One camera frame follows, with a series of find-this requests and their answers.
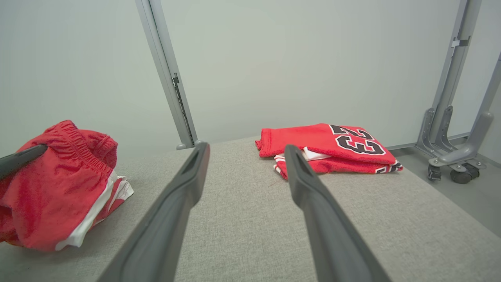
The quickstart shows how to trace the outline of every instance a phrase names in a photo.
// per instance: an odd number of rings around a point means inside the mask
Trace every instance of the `red fabric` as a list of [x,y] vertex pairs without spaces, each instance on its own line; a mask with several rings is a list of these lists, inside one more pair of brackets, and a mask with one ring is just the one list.
[[0,181],[0,242],[54,251],[82,222],[106,188],[117,143],[105,134],[60,122],[19,151],[49,148]]
[[113,204],[111,205],[110,212],[108,214],[114,212],[123,202],[125,202],[124,199],[116,199],[115,202],[113,202]]
[[[371,134],[361,127],[337,126],[320,123],[312,126],[281,129],[264,128],[261,140],[256,141],[259,156],[273,157],[283,154],[285,146],[293,144],[308,150],[332,156],[309,161],[317,173],[358,172],[387,173],[402,170],[395,157]],[[278,161],[280,174],[287,179],[285,162]]]
[[111,210],[111,205],[114,203],[114,201],[116,199],[115,196],[117,194],[117,190],[118,190],[118,186],[120,185],[120,182],[122,182],[122,178],[117,179],[117,181],[115,181],[115,183],[113,184],[113,189],[111,190],[111,197],[108,199],[108,201],[104,205],[103,209],[99,212],[99,214],[94,219],[94,223],[92,224],[93,227],[94,227],[94,225],[96,225],[98,222],[100,222],[101,220],[108,217],[108,215],[113,212]]
[[[367,162],[358,162],[353,160],[342,159],[338,157],[330,157],[323,160],[309,161],[308,164],[316,173],[330,173],[330,172],[358,172],[368,174],[389,173],[394,171],[401,171],[403,169],[399,162],[395,165],[382,165]],[[278,161],[277,166],[280,168],[280,175],[287,179],[287,166],[286,162]]]

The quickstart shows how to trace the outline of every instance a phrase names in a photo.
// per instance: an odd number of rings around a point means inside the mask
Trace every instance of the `caster wheel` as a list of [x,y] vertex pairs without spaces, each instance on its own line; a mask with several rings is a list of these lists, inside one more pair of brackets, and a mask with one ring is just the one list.
[[463,164],[463,166],[468,170],[468,173],[471,174],[471,179],[475,179],[480,176],[480,171],[478,170],[478,168],[468,163]]
[[442,171],[440,168],[428,165],[428,179],[429,180],[440,180],[442,176]]
[[452,181],[459,183],[459,184],[466,184],[473,179],[472,175],[468,171],[467,172],[457,172],[455,170],[452,170],[450,172],[450,178],[452,179]]

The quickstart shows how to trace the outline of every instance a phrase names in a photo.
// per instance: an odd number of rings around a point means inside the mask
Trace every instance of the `gray floor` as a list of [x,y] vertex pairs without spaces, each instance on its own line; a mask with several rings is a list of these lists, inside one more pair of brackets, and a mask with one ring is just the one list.
[[480,177],[468,184],[458,184],[450,179],[449,167],[442,167],[442,180],[430,181],[427,177],[429,156],[416,148],[392,150],[404,168],[449,198],[478,222],[501,237],[501,169],[487,164]]

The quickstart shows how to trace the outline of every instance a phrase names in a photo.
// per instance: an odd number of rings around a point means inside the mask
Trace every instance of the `white fabric trim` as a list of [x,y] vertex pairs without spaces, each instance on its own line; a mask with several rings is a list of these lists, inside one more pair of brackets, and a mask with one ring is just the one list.
[[[326,154],[321,154],[321,153],[316,153],[313,151],[310,151],[308,147],[304,147],[303,151],[301,152],[303,154],[303,157],[306,159],[306,161],[314,161],[314,160],[323,160],[326,158],[330,158],[331,156],[326,155]],[[285,154],[279,154],[274,156],[275,162],[285,162]],[[273,165],[273,168],[280,173],[282,170],[277,166]]]
[[108,183],[106,184],[106,187],[104,188],[101,195],[94,202],[91,209],[84,217],[84,220],[80,222],[80,224],[73,230],[73,232],[71,232],[68,238],[56,244],[55,248],[56,251],[62,250],[67,245],[76,247],[80,247],[82,245],[82,243],[84,242],[85,234],[87,234],[87,231],[89,231],[89,229],[92,227],[94,219],[97,217],[99,212],[104,208],[106,202],[108,202],[108,200],[110,199],[111,192],[113,190],[113,184],[115,184],[115,181],[117,181],[117,179],[118,179],[117,173],[115,172],[115,170],[113,170],[110,176],[108,177]]
[[130,196],[132,196],[132,194],[134,194],[134,190],[132,190],[132,186],[130,186],[130,183],[126,181],[127,178],[125,176],[119,176],[118,178],[122,178],[122,182],[120,182],[120,184],[118,185],[117,192],[120,191],[120,193],[117,193],[118,197],[116,199],[120,199],[120,200],[125,201]]
[[326,155],[326,154],[321,154],[321,153],[316,153],[314,151],[310,151],[308,147],[303,148],[303,156],[305,156],[305,159],[307,161],[314,161],[314,160],[323,160],[326,158],[330,158],[331,156]]

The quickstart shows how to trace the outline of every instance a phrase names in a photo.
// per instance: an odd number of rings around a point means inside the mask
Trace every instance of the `metal bracket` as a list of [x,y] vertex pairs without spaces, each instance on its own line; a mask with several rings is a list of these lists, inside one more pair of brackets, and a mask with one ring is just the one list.
[[191,145],[195,146],[195,142],[193,141],[193,134],[191,133],[191,128],[189,127],[188,117],[186,116],[186,110],[184,109],[183,100],[181,98],[181,92],[179,92],[179,78],[177,77],[176,72],[174,73],[174,75],[175,76],[172,79],[172,83],[174,84],[174,90],[176,91],[177,102],[179,103],[179,106],[181,106],[181,114],[183,115],[183,118],[184,118],[184,124],[186,125],[186,128],[188,129],[188,135],[189,135],[189,139],[191,141]]
[[476,159],[467,160],[466,162],[469,163],[470,165],[478,168],[479,170],[484,170],[487,168],[487,165],[485,165],[484,163],[482,163]]
[[460,46],[460,47],[468,46],[469,39],[470,39],[470,37],[468,37],[468,39],[465,39],[465,40],[459,40],[459,39],[454,38],[454,40],[452,41],[452,44],[450,46],[453,48],[457,47],[457,46]]
[[429,164],[434,166],[434,167],[443,167],[443,166],[449,166],[453,170],[457,172],[466,172],[466,168],[460,164],[446,164],[438,160],[438,158],[433,158],[428,160]]
[[438,128],[437,137],[435,139],[435,146],[439,147],[440,149],[448,153],[457,150],[457,148],[454,147],[447,138],[447,131],[449,130],[452,111],[453,111],[452,105],[445,108],[445,111],[442,116],[442,121],[440,123],[440,127]]
[[431,157],[436,157],[440,155],[430,142],[431,122],[433,120],[434,114],[435,114],[434,108],[429,108],[424,114],[423,124],[421,125],[421,131],[419,132],[419,138],[416,144],[416,147],[418,149],[430,155]]

